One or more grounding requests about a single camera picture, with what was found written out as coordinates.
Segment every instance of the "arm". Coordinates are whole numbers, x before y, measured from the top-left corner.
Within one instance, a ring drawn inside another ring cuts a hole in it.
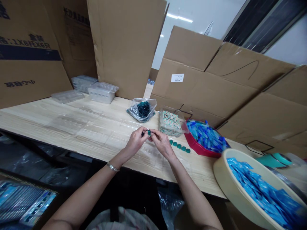
[[[154,129],[150,131],[152,134],[149,140],[155,143],[161,154],[168,160],[194,222],[204,230],[222,230],[222,225],[213,208],[175,155],[167,135]]]
[[[120,169],[125,162],[133,157],[148,139],[146,130],[145,127],[140,127],[134,131],[127,146],[110,161],[110,164],[116,169]],[[115,174],[115,171],[105,165],[61,205],[42,229],[78,229]]]

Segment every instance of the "white label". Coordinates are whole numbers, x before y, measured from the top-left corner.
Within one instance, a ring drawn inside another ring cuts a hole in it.
[[[184,76],[185,76],[184,73],[182,73],[182,74],[172,74],[171,82],[183,82]]]

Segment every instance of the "fingers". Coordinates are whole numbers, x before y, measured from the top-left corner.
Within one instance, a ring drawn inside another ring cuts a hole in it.
[[[148,132],[146,130],[145,133],[144,133],[144,136],[141,137],[141,141],[145,142],[148,138],[149,138],[149,135],[148,135]]]
[[[145,128],[144,126],[141,126],[140,128],[138,128],[135,132],[136,133],[142,133],[142,132],[145,132],[147,131],[147,128]]]
[[[154,142],[155,144],[158,144],[159,140],[158,140],[156,134],[153,133],[153,132],[151,133],[151,139],[153,140],[153,142]]]
[[[149,130],[150,130],[150,132],[156,134],[158,137],[162,136],[162,133],[159,130],[156,130],[156,129],[149,129]]]

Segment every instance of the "ceiling light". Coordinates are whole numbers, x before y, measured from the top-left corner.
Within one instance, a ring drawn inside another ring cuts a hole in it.
[[[184,17],[181,17],[181,16],[176,16],[176,15],[173,15],[173,14],[170,14],[170,13],[167,13],[166,16],[174,18],[174,19],[180,19],[180,20],[183,20],[183,21],[187,21],[187,22],[190,22],[190,23],[193,22],[190,19],[187,19],[187,18],[184,18]]]

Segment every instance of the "woman's right hand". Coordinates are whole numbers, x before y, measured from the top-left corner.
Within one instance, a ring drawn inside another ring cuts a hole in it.
[[[176,155],[170,145],[169,138],[167,137],[167,135],[164,133],[161,133],[160,131],[156,129],[149,129],[149,130],[151,132],[151,137],[149,138],[149,141],[153,141],[155,143],[160,153],[168,161],[170,161],[173,158],[176,158]]]

